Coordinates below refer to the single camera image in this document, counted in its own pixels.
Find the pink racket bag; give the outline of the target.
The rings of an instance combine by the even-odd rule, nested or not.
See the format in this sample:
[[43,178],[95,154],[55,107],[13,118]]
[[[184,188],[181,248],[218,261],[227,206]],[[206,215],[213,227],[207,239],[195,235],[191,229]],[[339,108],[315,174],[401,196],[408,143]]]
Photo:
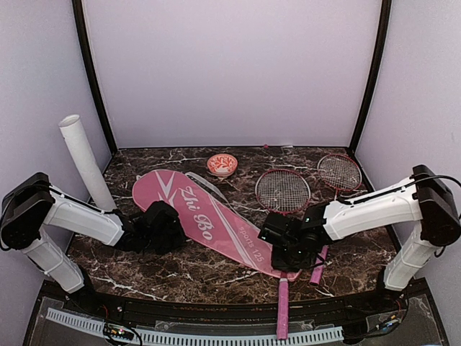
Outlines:
[[224,195],[198,174],[168,169],[139,177],[132,188],[133,201],[141,210],[164,201],[179,214],[185,235],[252,270],[280,278],[272,267],[272,245],[259,239],[259,228],[211,195]]

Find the white shuttlecock tube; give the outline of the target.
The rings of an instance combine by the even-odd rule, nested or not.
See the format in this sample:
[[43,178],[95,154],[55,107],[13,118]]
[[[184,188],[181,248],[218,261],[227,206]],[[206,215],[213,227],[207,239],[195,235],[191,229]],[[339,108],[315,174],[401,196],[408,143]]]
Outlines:
[[102,210],[117,208],[97,164],[79,115],[68,115],[58,127],[79,174],[96,206]]

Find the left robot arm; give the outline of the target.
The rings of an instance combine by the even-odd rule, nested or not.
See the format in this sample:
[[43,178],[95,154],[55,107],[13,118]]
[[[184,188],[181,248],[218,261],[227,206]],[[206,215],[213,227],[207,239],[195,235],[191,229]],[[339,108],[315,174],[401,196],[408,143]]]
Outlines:
[[86,314],[102,307],[86,271],[70,260],[48,236],[57,226],[88,236],[123,252],[167,254],[186,241],[178,212],[152,203],[131,216],[118,209],[102,210],[65,194],[42,172],[32,175],[4,197],[1,204],[1,250],[18,250],[56,281]]

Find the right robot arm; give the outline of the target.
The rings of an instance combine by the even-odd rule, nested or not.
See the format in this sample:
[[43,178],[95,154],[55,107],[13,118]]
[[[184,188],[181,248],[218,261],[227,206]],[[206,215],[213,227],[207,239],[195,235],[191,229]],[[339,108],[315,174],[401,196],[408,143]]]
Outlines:
[[446,179],[420,164],[395,185],[310,206],[301,219],[270,213],[258,237],[273,246],[272,267],[289,272],[313,265],[326,245],[370,229],[413,222],[411,235],[383,270],[379,288],[368,295],[368,307],[382,313],[394,303],[395,291],[404,290],[435,251],[460,238],[460,215]]

